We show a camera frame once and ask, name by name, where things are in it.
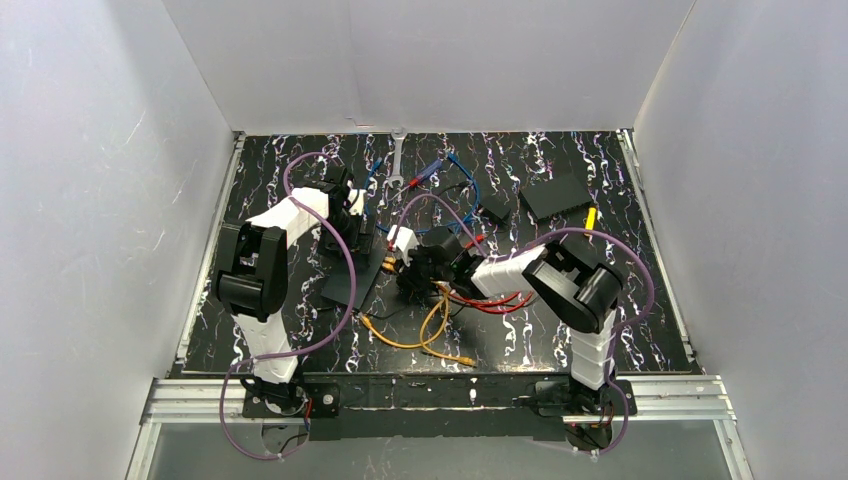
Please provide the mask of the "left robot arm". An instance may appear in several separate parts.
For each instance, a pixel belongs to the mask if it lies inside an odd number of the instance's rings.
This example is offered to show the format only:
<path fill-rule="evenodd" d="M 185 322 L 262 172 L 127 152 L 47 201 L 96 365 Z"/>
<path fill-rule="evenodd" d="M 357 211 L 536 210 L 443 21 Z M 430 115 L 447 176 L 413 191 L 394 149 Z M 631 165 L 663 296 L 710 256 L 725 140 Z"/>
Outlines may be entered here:
<path fill-rule="evenodd" d="M 319 253 L 350 260 L 357 274 L 376 259 L 375 226 L 353 181 L 348 168 L 331 166 L 268 211 L 220 230 L 212 291 L 241 330 L 255 359 L 253 375 L 262 382 L 286 384 L 298 366 L 282 319 L 289 248 L 318 228 Z"/>

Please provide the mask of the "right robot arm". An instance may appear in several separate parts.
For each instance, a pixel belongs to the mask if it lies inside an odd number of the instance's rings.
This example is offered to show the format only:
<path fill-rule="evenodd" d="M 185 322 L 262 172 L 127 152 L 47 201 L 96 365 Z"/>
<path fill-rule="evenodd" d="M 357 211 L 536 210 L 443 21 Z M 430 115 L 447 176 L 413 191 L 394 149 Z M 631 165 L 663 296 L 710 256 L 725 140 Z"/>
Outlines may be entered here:
<path fill-rule="evenodd" d="M 612 378 L 609 344 L 623 278 L 589 249 L 551 241 L 495 260 L 473 253 L 447 227 L 417 235 L 397 225 L 388 246 L 399 286 L 409 291 L 445 286 L 477 302 L 531 293 L 572 332 L 571 378 L 593 391 Z"/>

